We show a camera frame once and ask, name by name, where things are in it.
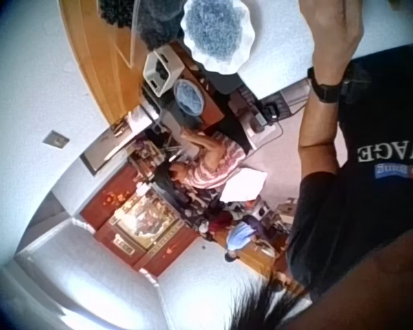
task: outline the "man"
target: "man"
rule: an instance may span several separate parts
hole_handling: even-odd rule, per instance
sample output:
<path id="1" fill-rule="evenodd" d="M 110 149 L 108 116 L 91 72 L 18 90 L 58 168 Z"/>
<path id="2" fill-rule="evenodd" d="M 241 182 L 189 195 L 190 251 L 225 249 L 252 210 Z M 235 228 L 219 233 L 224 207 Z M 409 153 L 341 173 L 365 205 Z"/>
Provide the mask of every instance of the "man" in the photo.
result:
<path id="1" fill-rule="evenodd" d="M 282 322 L 297 299 L 273 304 L 268 283 L 237 307 L 231 329 L 413 329 L 413 46 L 348 69 L 362 1 L 301 0 L 300 9 L 315 49 L 288 264 L 314 304 Z"/>
<path id="2" fill-rule="evenodd" d="M 353 82 L 356 95 L 342 96 L 362 36 L 361 2 L 323 2 L 300 3 L 315 51 L 288 250 L 290 270 L 313 300 L 368 252 L 413 228 L 413 47 L 354 61 L 365 90 Z M 348 150 L 341 168 L 337 121 Z"/>

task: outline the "striped shirt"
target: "striped shirt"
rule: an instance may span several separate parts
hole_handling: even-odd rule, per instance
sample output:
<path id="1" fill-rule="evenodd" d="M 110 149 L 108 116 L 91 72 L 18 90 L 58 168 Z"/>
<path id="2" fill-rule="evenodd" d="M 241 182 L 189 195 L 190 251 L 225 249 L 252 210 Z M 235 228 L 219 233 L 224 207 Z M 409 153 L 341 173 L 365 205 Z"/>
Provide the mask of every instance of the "striped shirt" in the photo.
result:
<path id="1" fill-rule="evenodd" d="M 225 145 L 225 154 L 218 167 L 213 170 L 201 157 L 195 166 L 192 166 L 185 179 L 185 183 L 200 189 L 217 188 L 227 181 L 230 174 L 243 162 L 246 155 L 243 148 L 229 137 L 215 132 L 215 140 Z"/>

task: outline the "cabinet door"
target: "cabinet door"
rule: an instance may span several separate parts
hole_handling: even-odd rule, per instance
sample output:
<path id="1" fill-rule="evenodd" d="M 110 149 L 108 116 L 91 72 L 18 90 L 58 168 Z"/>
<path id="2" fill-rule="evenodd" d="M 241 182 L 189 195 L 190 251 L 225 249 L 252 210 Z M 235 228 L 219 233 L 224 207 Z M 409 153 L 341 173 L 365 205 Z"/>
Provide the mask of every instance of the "cabinet door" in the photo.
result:
<path id="1" fill-rule="evenodd" d="M 176 234 L 166 242 L 153 257 L 142 266 L 150 274 L 158 277 L 172 264 L 189 246 L 194 242 L 199 234 L 182 226 Z"/>
<path id="2" fill-rule="evenodd" d="M 84 207 L 80 215 L 95 230 L 101 229 L 114 212 L 136 191 L 138 171 L 130 164 L 122 167 Z"/>
<path id="3" fill-rule="evenodd" d="M 130 266 L 137 263 L 146 253 L 109 221 L 95 233 L 95 239 Z"/>

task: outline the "basket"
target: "basket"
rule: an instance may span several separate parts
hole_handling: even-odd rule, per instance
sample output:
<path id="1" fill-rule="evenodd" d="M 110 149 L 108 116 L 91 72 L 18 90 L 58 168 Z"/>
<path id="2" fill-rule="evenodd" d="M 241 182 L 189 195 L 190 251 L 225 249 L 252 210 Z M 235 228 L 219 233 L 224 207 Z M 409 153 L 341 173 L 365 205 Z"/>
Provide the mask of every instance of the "basket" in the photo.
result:
<path id="1" fill-rule="evenodd" d="M 163 79 L 156 71 L 156 64 L 160 61 L 165 71 L 168 73 L 167 79 Z M 174 82 L 179 78 L 184 71 L 184 63 L 178 55 L 168 45 L 164 45 L 147 55 L 143 76 L 151 90 L 157 97 L 161 97 L 163 93 L 173 87 Z"/>

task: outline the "electrical outlet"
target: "electrical outlet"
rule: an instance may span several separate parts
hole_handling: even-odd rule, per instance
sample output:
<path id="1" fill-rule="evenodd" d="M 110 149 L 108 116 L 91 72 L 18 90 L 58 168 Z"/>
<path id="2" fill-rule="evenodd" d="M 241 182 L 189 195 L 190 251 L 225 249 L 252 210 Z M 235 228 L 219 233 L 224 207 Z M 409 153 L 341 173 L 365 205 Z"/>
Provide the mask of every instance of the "electrical outlet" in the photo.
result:
<path id="1" fill-rule="evenodd" d="M 50 131 L 50 133 L 43 140 L 43 143 L 49 144 L 56 148 L 62 149 L 69 142 L 69 139 L 56 131 Z"/>

